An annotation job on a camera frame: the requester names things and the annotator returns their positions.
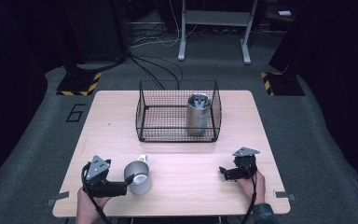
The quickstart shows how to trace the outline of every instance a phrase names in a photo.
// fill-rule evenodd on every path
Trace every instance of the dark background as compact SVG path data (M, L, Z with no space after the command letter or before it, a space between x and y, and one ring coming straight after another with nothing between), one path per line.
M44 75L62 66L38 4L61 21L57 29L75 61L83 63L61 1L0 0L0 166L44 98ZM305 46L298 74L310 85L329 132L358 172L358 2L313 0L308 7L278 48L279 60L271 62L282 68L294 60L298 46ZM318 23L310 26L315 13ZM310 41L301 41L309 35Z

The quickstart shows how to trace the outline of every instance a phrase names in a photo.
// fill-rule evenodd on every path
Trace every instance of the wooden table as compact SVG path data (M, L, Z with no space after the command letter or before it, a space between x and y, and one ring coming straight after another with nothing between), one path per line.
M74 156L63 180L55 217L76 216L76 193L81 170L94 155L112 160L107 179L123 181L125 166L147 154L153 186L145 195L115 197L104 212L109 217L234 216L249 206L240 185L226 181L219 166L235 168L232 153L241 147L257 149L257 166L266 177L266 201L276 214L290 211L269 141L249 91L220 91L222 124L214 143L142 143L135 131L138 91L98 91Z

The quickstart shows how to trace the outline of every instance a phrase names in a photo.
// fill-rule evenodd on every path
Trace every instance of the sleeve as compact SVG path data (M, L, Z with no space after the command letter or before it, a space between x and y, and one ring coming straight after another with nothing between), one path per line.
M271 205L268 203L256 204L253 208L255 224L278 224Z

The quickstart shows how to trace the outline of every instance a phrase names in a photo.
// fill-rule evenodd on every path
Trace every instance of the metal bracket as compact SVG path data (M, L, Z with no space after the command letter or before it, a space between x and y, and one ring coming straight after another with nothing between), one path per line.
M91 166L87 172L86 179L91 180L94 176L99 175L103 171L109 169L110 164L101 159L99 156L94 156Z
M242 147L236 152L234 152L232 155L236 157L245 157L245 156L252 156L254 154L258 154L260 151L254 150L248 147Z
M276 198L287 198L289 201L295 201L297 200L295 194L289 194L286 191L275 191L274 195Z
M48 199L48 202L46 203L46 206L52 206L55 204L57 200L68 198L69 197L69 191L59 193L57 194L54 199Z

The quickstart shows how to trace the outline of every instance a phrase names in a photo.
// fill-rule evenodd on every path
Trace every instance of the black wire basket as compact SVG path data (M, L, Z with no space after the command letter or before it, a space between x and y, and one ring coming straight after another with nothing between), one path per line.
M189 97L206 94L211 101L202 134L186 125ZM143 80L136 109L136 132L141 142L215 142L220 133L222 106L215 80Z

